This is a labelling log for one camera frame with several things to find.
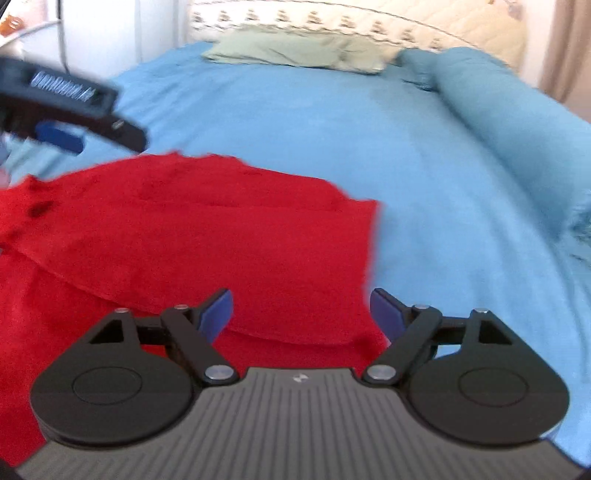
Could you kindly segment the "beige curtain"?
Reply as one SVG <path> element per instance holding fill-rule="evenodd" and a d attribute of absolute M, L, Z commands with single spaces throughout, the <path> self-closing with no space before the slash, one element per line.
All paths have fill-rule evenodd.
<path fill-rule="evenodd" d="M 555 2 L 539 89 L 590 121 L 590 0 Z"/>

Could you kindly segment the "white shelf unit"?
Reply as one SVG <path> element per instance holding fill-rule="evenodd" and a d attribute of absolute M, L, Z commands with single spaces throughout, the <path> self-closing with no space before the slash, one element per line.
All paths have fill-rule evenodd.
<path fill-rule="evenodd" d="M 2 37 L 1 55 L 60 68 L 60 27 L 59 20 L 51 20 Z"/>

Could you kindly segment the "cream quilted headboard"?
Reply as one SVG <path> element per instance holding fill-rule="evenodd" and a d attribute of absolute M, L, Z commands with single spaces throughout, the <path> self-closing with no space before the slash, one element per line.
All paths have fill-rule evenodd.
<path fill-rule="evenodd" d="M 482 50 L 520 69 L 527 26 L 518 1 L 190 1 L 187 37 L 215 41 L 245 26 L 364 36 L 386 59 L 401 49 Z"/>

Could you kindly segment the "rolled blue duvet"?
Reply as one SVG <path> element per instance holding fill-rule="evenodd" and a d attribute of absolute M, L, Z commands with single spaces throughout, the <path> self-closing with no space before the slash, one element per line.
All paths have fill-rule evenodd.
<path fill-rule="evenodd" d="M 405 49 L 394 62 L 437 92 L 503 162 L 556 236 L 590 238 L 590 125 L 481 50 Z"/>

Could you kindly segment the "blue bed sheet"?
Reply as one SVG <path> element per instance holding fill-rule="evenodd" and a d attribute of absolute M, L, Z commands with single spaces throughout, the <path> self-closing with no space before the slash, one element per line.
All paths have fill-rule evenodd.
<path fill-rule="evenodd" d="M 589 269 L 564 248 L 568 234 L 549 230 L 503 162 L 437 92 L 411 83 L 406 68 L 361 75 L 231 65 L 207 61 L 205 49 L 187 45 L 115 79 L 119 111 L 147 132 L 144 152 L 93 135 L 77 155 L 12 139 L 10 187 L 29 176 L 51 181 L 177 153 L 233 157 L 374 200 L 380 211 L 366 286 L 369 314 L 375 288 L 446 315 L 493 312 L 566 383 L 570 406 L 554 440 L 588 464 Z M 363 374 L 389 346 L 383 336 L 383 351 L 365 368 L 341 369 Z"/>

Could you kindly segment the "green pillow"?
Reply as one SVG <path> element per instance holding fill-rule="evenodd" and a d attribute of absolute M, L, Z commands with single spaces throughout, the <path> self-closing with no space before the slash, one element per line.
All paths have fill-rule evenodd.
<path fill-rule="evenodd" d="M 222 36 L 202 57 L 221 64 L 280 65 L 365 75 L 377 75 L 388 65 L 380 46 L 366 37 L 259 27 Z"/>

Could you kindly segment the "red long-sleeve sweater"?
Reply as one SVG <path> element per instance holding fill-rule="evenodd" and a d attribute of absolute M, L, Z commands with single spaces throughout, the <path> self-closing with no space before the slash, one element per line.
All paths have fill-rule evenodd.
<path fill-rule="evenodd" d="M 124 307 L 157 315 L 231 290 L 217 348 L 236 369 L 362 370 L 386 341 L 366 286 L 380 206 L 331 183 L 177 153 L 1 193 L 1 455 L 42 444 L 35 378 Z"/>

